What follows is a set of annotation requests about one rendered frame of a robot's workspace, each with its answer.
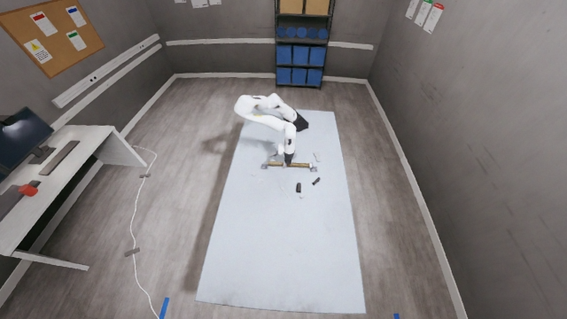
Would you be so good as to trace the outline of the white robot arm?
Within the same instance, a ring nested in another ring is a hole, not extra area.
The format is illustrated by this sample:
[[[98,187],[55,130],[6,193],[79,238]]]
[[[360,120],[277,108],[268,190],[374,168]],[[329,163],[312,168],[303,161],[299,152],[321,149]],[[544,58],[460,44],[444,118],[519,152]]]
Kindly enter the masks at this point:
[[[252,96],[243,95],[238,99],[234,107],[234,111],[241,117],[268,126],[275,131],[280,132],[283,129],[284,146],[288,149],[291,149],[295,146],[296,138],[296,127],[293,124],[291,124],[290,122],[281,121],[275,116],[271,115],[255,115],[252,113],[249,114],[253,108],[261,111],[265,109],[273,109],[275,107],[276,111],[280,113],[286,120],[294,121],[296,119],[296,112],[292,110],[288,105],[286,105],[277,94],[272,94],[269,97],[258,97],[258,99],[254,99],[254,97]]]

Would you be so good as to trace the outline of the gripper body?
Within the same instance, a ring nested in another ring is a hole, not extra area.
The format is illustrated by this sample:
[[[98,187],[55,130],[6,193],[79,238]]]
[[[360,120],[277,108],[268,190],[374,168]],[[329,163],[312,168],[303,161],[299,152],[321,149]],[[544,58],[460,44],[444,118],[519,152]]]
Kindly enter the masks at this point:
[[[283,153],[283,155],[285,157],[285,163],[286,164],[291,164],[292,157],[294,156],[294,152],[295,152],[295,146],[291,149],[288,149],[285,146],[283,146],[282,144],[278,145],[278,154]]]

